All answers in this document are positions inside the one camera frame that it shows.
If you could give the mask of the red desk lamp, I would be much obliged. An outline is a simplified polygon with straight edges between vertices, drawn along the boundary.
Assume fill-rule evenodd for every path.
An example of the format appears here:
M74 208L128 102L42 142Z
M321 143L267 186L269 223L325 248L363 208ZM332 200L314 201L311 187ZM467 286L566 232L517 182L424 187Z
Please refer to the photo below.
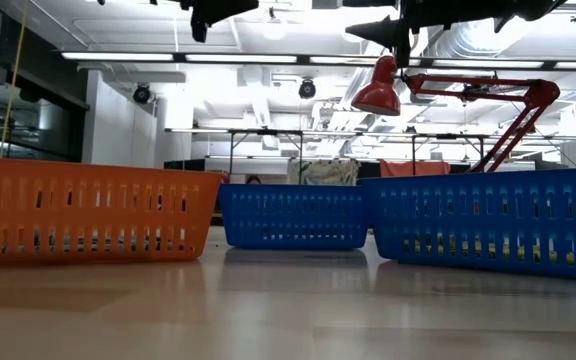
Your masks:
M405 75L396 73L397 63L392 55L378 58L371 81L354 96L351 105L362 111L385 116L401 114L401 101L394 87L403 81L414 95L454 97L462 102L497 100L521 102L524 109L500 136L493 147L481 154L470 168L472 173L493 172L510 155L520 140L531 130L544 111L560 96L559 86L542 79L498 79L495 77Z

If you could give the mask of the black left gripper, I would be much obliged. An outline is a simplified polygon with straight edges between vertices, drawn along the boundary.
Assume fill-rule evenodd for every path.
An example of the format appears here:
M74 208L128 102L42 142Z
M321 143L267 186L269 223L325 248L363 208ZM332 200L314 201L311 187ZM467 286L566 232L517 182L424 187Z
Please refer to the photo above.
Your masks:
M207 32L215 23L257 9L259 0L178 0L182 10L192 9L193 40L205 43Z

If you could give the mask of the orange cloth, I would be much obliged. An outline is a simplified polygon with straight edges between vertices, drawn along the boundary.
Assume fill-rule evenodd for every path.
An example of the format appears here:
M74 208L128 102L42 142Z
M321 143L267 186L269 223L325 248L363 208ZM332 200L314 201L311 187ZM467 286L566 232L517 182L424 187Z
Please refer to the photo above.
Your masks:
M390 162L381 160L379 167L381 177L446 175L451 171L451 165L443 161Z

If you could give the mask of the black-legged folding table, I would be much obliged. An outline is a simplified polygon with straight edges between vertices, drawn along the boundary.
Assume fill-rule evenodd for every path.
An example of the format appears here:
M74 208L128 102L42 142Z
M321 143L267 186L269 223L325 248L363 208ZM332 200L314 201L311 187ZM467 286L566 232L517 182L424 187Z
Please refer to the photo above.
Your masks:
M488 135L483 135L483 134L457 134L457 133L438 133L438 134L433 134L433 133L417 133L417 134L413 134L410 138L411 140L411 145L412 145L412 174L414 176L417 175L417 169L416 169L416 165L417 165L417 157L416 157L416 152L419 148L419 146L421 145L417 145L416 140L418 138L423 138L426 140L429 139L435 139L435 140L458 140L458 139L464 139L464 140L470 140L470 139L477 139L479 141L479 146L475 147L476 150L479 151L480 154L480 159L484 158L484 141L486 139L489 138Z
M302 130L277 130L277 129L269 129L269 128L260 128L260 129L229 129L227 133L230 135L230 146L229 146L229 173L233 172L233 164L234 164L234 150L237 146L244 141L249 135L257 135L257 136L271 136L274 138L285 137L288 139L293 146L296 148L298 156L298 183L301 184L303 182L303 148L304 148L304 135L305 133ZM244 155L243 159L247 160L260 160L265 162L280 162L283 161L285 163L285 170L289 170L290 161L294 159L294 156L270 156L270 155Z

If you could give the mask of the orange slotted plastic basket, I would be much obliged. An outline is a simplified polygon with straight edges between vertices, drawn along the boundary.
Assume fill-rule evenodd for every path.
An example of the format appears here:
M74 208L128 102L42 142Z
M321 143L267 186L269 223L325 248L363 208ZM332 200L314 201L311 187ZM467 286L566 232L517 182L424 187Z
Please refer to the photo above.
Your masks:
M0 159L0 266L195 260L218 173Z

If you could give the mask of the patterned cloth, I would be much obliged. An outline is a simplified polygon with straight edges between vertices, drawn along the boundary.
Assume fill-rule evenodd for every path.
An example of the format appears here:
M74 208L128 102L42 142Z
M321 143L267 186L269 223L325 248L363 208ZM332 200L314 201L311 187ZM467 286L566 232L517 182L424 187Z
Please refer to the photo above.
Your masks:
M314 160L288 162L288 184L354 186L360 164L355 160Z

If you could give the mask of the blue slotted plastic basket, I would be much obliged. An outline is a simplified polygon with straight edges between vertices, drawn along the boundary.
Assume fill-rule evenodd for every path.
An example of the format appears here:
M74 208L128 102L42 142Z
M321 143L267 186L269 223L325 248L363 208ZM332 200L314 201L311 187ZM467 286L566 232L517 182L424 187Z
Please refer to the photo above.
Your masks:
M232 247L352 250L367 237L359 186L225 184L218 202Z
M360 187L385 259L576 278L576 169L368 178Z

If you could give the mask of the dark glass window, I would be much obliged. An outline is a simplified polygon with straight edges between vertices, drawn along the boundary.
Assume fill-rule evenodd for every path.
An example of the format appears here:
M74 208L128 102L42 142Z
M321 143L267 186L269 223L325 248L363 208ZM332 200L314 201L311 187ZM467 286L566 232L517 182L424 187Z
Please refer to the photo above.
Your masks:
M86 74L53 49L0 48L0 155L78 162Z

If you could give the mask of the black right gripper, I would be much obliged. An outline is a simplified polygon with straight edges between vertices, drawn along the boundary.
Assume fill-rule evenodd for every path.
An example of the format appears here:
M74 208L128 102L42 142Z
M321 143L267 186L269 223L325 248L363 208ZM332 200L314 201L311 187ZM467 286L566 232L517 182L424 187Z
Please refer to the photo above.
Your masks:
M493 31L499 33L514 16L516 0L342 0L345 7L400 8L400 20L383 20L351 25L345 32L374 42L391 51L399 68L409 65L409 31L418 33L428 26L442 25L449 30L454 23L493 18Z

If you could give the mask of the ceiling light strip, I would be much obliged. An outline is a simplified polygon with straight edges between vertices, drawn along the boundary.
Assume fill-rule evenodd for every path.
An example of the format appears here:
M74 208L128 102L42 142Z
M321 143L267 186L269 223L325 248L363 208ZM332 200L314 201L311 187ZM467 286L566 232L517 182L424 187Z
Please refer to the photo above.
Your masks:
M70 52L61 56L77 62L117 63L189 63L227 65L286 65L371 67L375 56L364 55L282 55L254 53L147 53L147 52ZM410 68L486 69L507 71L576 72L576 59L512 59L512 58L431 58L412 57Z

